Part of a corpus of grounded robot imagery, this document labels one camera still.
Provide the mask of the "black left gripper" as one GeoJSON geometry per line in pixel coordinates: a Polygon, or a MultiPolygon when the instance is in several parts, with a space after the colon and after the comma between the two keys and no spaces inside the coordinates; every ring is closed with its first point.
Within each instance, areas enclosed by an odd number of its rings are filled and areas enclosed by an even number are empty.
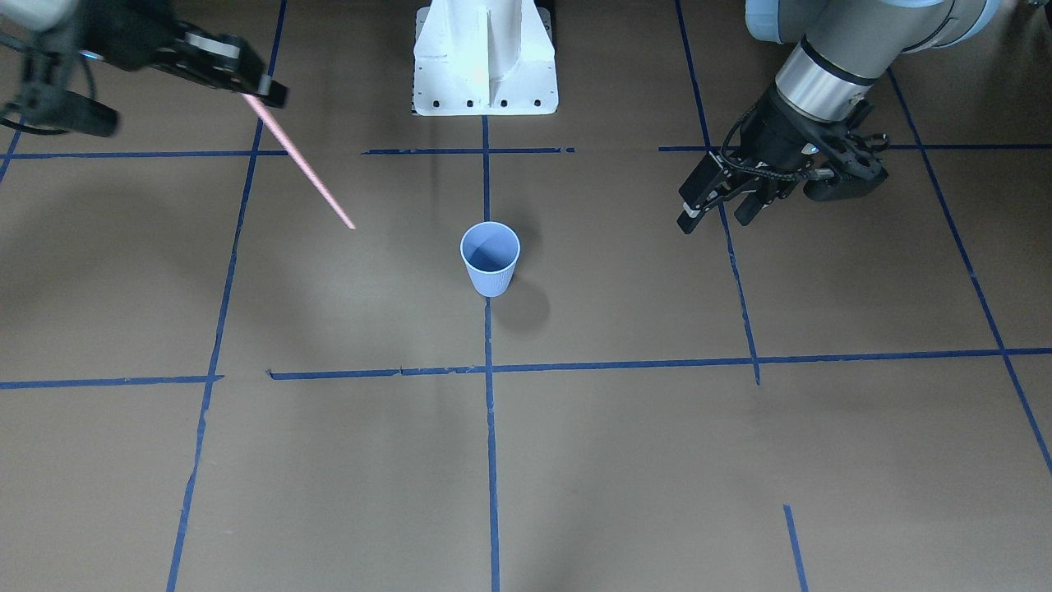
{"type": "Polygon", "coordinates": [[[681,184],[681,232],[692,234],[703,217],[737,196],[734,217],[748,226],[774,200],[804,187],[816,169],[816,136],[830,127],[790,104],[777,87],[769,87],[681,184]]]}

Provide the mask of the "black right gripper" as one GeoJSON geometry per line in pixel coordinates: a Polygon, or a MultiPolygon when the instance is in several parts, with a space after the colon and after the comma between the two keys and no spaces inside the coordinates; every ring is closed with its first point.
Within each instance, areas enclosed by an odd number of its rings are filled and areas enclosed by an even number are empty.
{"type": "Polygon", "coordinates": [[[153,68],[211,89],[256,91],[263,105],[284,109],[288,90],[267,76],[247,39],[213,35],[191,23],[132,21],[123,27],[124,72],[153,68]]]}

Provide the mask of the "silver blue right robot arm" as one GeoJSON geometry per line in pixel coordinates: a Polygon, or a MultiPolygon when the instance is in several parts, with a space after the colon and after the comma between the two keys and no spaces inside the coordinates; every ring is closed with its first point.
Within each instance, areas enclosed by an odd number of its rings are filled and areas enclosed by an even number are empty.
{"type": "Polygon", "coordinates": [[[60,65],[79,58],[122,72],[167,72],[216,90],[252,96],[285,108],[275,82],[244,38],[215,36],[179,19],[169,1],[4,1],[2,15],[29,30],[21,50],[60,65]]]}

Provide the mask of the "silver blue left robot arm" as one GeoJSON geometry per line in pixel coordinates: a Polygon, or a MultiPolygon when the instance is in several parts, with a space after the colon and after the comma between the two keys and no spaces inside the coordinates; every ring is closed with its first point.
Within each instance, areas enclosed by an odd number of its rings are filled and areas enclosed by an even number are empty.
{"type": "Polygon", "coordinates": [[[856,199],[888,178],[884,134],[864,135],[868,93],[901,55],[944,49],[980,33],[999,1],[748,1],[753,38],[791,44],[758,101],[681,184],[677,225],[691,234],[722,203],[751,224],[795,190],[856,199]]]}

